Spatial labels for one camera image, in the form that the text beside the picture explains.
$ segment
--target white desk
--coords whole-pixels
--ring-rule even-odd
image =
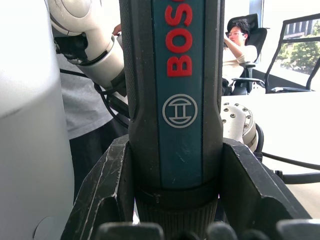
[[[252,111],[264,133],[265,153],[320,165],[319,92],[223,96],[223,103],[239,103]],[[263,164],[283,174],[317,172],[266,157]],[[320,183],[287,187],[313,218],[320,219]]]

